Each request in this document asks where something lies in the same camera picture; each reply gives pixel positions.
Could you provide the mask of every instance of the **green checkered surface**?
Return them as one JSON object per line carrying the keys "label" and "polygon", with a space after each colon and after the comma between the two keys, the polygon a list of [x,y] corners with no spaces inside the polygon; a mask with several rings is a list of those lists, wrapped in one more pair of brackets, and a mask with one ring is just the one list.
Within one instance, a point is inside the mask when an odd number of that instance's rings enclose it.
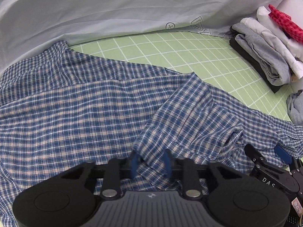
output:
{"label": "green checkered surface", "polygon": [[75,51],[133,63],[163,66],[182,73],[195,72],[248,107],[289,120],[286,99],[292,88],[273,93],[228,39],[191,32],[154,32],[113,37],[74,45]]}

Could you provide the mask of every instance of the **gray cloth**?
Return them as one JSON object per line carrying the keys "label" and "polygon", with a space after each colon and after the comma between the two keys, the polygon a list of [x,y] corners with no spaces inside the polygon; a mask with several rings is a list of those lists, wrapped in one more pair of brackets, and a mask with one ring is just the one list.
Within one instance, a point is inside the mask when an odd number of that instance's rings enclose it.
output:
{"label": "gray cloth", "polygon": [[303,90],[290,94],[287,98],[287,113],[295,125],[303,126]]}
{"label": "gray cloth", "polygon": [[279,52],[243,23],[237,23],[232,28],[240,33],[235,38],[237,43],[258,61],[272,85],[280,86],[290,83],[289,66]]}

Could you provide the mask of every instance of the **white sheet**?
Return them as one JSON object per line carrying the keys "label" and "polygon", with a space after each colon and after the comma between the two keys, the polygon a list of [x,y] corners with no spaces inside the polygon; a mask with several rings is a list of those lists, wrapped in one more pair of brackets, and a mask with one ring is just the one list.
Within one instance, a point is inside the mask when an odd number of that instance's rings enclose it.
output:
{"label": "white sheet", "polygon": [[281,1],[0,0],[0,72],[59,40],[73,45],[185,26],[179,30],[225,36],[242,18],[255,17],[258,7]]}

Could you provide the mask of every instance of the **gray textured grip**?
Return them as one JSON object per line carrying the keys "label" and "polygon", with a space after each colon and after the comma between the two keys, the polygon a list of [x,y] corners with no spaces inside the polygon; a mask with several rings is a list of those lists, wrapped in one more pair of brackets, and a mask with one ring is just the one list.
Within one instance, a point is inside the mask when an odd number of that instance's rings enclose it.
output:
{"label": "gray textured grip", "polygon": [[119,200],[101,204],[81,227],[223,227],[200,202],[188,201],[177,191],[127,191]]}

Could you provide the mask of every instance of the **metal screw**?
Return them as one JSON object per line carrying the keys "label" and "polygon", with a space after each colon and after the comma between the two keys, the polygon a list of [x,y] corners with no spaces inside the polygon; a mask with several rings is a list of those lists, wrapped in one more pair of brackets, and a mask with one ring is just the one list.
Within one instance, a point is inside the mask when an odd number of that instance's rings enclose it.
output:
{"label": "metal screw", "polygon": [[185,194],[190,198],[196,198],[201,195],[201,192],[197,191],[196,189],[190,189],[186,191]]}
{"label": "metal screw", "polygon": [[102,191],[102,194],[105,197],[114,197],[117,195],[117,191],[115,191],[114,189],[106,189]]}

